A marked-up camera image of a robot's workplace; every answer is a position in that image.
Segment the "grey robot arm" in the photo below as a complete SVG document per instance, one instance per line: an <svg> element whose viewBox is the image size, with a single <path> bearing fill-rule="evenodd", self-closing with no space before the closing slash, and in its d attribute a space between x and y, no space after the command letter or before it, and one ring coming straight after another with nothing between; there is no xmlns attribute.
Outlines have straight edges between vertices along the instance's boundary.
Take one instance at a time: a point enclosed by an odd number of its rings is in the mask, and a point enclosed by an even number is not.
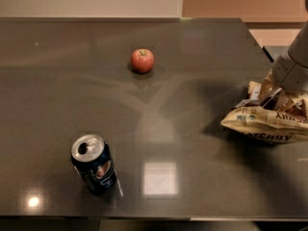
<svg viewBox="0 0 308 231"><path fill-rule="evenodd" d="M308 21L271 70L274 82L286 92L308 91Z"/></svg>

